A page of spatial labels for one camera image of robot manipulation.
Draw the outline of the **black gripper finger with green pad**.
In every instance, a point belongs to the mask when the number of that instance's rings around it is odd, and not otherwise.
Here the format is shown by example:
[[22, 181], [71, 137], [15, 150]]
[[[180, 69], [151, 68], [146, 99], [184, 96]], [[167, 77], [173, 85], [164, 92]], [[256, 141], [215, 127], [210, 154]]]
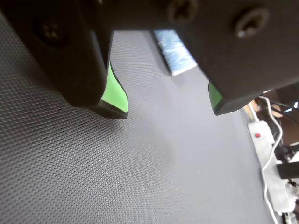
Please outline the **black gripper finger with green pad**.
[[103, 61], [76, 0], [3, 0], [0, 8], [40, 68], [72, 106], [112, 119], [127, 112], [109, 100], [119, 81]]
[[296, 0], [114, 0], [116, 29], [176, 30], [222, 96], [221, 115], [299, 80]]

